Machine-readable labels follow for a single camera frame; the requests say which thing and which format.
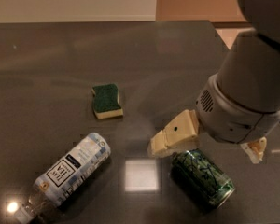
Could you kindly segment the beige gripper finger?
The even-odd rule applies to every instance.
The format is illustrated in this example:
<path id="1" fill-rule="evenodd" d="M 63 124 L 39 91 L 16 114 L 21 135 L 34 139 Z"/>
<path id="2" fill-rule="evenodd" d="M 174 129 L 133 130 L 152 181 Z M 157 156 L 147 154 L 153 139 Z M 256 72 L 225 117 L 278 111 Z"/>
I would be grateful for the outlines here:
<path id="1" fill-rule="evenodd" d="M 264 152 L 267 146 L 267 138 L 261 137 L 253 142 L 243 143 L 240 145 L 253 164 L 262 162 Z"/>
<path id="2" fill-rule="evenodd" d="M 184 110 L 150 139 L 147 154 L 152 158 L 165 158 L 174 153 L 198 148 L 199 121 L 194 110 Z"/>

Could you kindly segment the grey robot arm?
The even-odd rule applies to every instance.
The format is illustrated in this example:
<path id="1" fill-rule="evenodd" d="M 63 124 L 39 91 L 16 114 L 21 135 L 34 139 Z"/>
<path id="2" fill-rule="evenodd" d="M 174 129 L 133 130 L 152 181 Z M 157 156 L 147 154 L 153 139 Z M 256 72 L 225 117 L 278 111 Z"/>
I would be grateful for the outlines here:
<path id="1" fill-rule="evenodd" d="M 266 135 L 280 122 L 280 0 L 237 0 L 252 25 L 236 37 L 196 108 L 184 110 L 150 139 L 147 154 L 163 158 L 199 146 L 199 134 L 238 144 L 257 164 Z"/>

